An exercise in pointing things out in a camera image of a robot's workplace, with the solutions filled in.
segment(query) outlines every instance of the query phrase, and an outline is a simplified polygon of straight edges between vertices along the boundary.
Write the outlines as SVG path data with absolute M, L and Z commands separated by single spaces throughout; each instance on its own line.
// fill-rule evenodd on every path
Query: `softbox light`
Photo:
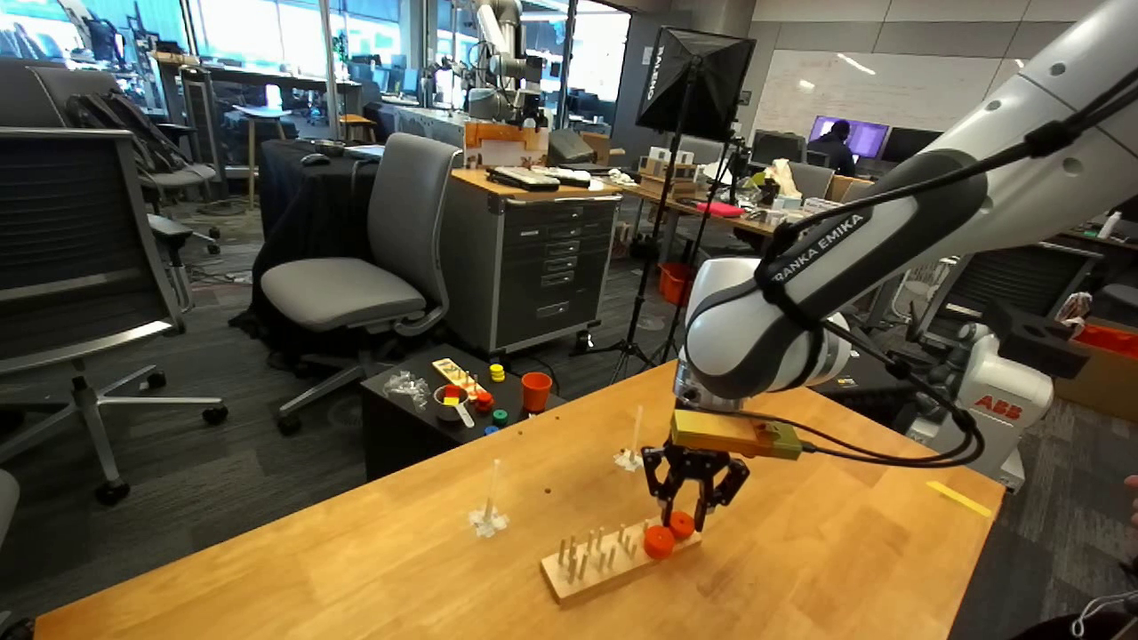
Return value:
M 752 37 L 658 29 L 641 128 L 727 138 Z

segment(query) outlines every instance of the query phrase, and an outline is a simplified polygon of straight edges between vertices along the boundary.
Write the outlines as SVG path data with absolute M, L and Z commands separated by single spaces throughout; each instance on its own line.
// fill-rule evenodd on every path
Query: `lamp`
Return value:
M 675 165 L 678 138 L 681 133 L 701 133 L 701 138 L 718 138 L 718 141 L 732 138 L 732 119 L 735 119 L 741 88 L 748 78 L 751 54 L 752 54 L 752 37 L 735 37 L 735 35 L 718 35 L 718 33 L 658 29 L 650 71 L 648 71 L 643 97 L 641 97 L 641 117 L 635 117 L 641 128 L 671 130 L 669 169 L 663 169 L 663 183 L 662 183 L 662 196 L 655 207 L 650 238 L 658 238 L 662 214 L 671 196 L 671 165 Z M 650 354 L 643 354 L 635 344 L 635 324 L 641 324 L 641 309 L 643 309 L 650 261 L 655 261 L 655 252 L 643 252 L 641 286 L 635 286 L 624 339 L 618 344 L 612 344 L 612 349 L 641 354 L 643 361 L 650 361 Z

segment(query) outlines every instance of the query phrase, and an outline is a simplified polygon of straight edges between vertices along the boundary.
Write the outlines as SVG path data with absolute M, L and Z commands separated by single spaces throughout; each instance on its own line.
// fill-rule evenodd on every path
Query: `wooden block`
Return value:
M 449 381 L 449 382 L 458 382 L 466 395 L 475 395 L 483 389 L 483 382 L 461 369 L 456 357 L 432 357 L 432 369 Z
M 795 458 L 803 451 L 789 423 L 681 410 L 671 412 L 671 442 L 678 448 L 741 451 L 748 458 Z
M 658 519 L 643 519 L 598 535 L 577 535 L 572 545 L 560 545 L 553 553 L 543 553 L 539 573 L 553 589 L 553 598 L 577 600 L 584 593 L 598 593 L 601 587 L 616 587 L 633 573 L 655 565 L 655 557 L 643 553 L 643 527 L 655 527 L 655 522 Z M 701 534 L 678 540 L 671 553 L 692 545 L 701 545 Z

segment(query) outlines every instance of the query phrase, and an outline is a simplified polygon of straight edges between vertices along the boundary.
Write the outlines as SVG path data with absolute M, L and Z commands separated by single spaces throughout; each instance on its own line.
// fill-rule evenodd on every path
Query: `ceiling light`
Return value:
M 846 54 L 837 54 L 844 64 L 857 67 L 859 75 L 879 75 L 871 67 L 863 67 L 859 59 L 846 55 Z

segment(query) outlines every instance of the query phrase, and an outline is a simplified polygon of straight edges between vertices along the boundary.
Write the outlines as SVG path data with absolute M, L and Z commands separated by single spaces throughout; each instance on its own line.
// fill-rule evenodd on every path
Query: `red cup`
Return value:
M 526 412 L 543 412 L 551 389 L 553 389 L 553 376 L 551 372 L 543 372 L 543 369 L 526 369 L 521 372 L 521 410 Z

